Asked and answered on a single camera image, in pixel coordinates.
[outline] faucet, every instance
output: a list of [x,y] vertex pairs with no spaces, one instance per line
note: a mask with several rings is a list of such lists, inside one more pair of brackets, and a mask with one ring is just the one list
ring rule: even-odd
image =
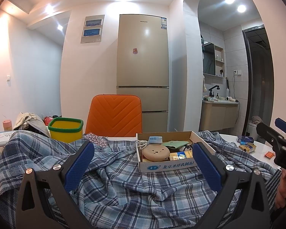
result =
[[210,89],[209,89],[209,91],[210,91],[209,96],[214,97],[214,92],[213,92],[213,94],[212,94],[212,90],[215,89],[215,88],[220,89],[218,85],[215,85],[214,87],[210,88]]

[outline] orange chair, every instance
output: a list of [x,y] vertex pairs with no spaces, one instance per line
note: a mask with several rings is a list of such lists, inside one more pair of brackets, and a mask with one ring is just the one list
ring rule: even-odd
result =
[[97,95],[92,99],[86,133],[135,137],[142,133],[141,100],[135,95]]

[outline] green pouch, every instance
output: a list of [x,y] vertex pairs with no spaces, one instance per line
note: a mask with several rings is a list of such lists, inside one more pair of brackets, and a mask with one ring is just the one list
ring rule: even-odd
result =
[[162,143],[163,146],[166,146],[167,148],[170,149],[179,149],[180,147],[185,146],[187,144],[188,144],[187,141],[169,141]]

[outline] blue plaid fabric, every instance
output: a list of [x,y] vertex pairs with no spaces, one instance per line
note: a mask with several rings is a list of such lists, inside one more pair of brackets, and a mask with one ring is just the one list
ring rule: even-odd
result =
[[[247,172],[258,168],[265,180],[275,174],[271,166],[224,141],[218,133],[198,135],[225,164]],[[43,171],[62,164],[83,142],[66,144],[28,131],[12,136],[0,158],[0,214],[12,228],[25,170]],[[131,141],[108,141],[105,148],[95,145],[95,157],[70,194],[94,227],[124,229],[192,227],[216,196],[198,167],[140,173]],[[239,195],[237,190],[220,225],[229,219]],[[55,205],[53,210],[64,223]]]

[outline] tiled wall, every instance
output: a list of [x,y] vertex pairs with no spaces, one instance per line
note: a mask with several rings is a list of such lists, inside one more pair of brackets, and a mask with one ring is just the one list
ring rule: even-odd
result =
[[[204,41],[211,42],[214,45],[223,48],[223,52],[224,52],[223,57],[224,57],[224,60],[226,60],[226,47],[225,47],[223,32],[201,21],[199,21],[199,27],[200,27],[200,33]],[[225,65],[225,72],[227,72],[226,61],[224,65]],[[220,90],[214,89],[213,90],[214,95],[217,95],[218,93],[219,96],[226,96],[227,85],[226,85],[225,78],[216,77],[212,75],[206,75],[206,74],[204,75],[204,77],[205,77],[205,84],[206,84],[207,92],[203,93],[203,95],[208,95],[210,93],[208,89],[212,88],[215,85],[219,85]]]
[[[248,62],[241,25],[224,31],[223,39],[226,46],[227,77],[229,80],[230,96],[235,97],[240,102],[239,117],[235,127],[230,129],[230,134],[241,135],[248,102]],[[234,70],[241,70],[242,74],[234,76]]]

